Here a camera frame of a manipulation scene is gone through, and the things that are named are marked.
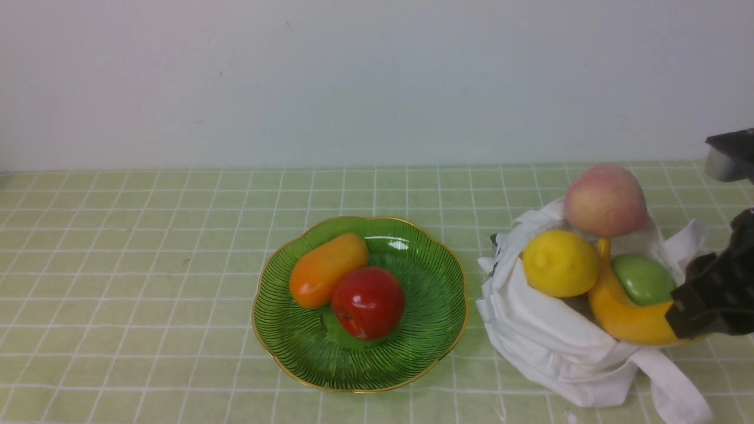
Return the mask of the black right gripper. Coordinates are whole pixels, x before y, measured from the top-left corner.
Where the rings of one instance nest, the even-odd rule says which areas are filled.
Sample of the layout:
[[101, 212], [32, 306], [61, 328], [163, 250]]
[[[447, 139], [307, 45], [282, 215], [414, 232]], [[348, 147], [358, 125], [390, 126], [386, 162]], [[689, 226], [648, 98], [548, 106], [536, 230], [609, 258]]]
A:
[[696, 257], [671, 292], [665, 319], [679, 340], [753, 331], [753, 209], [742, 210], [730, 228], [729, 252]]

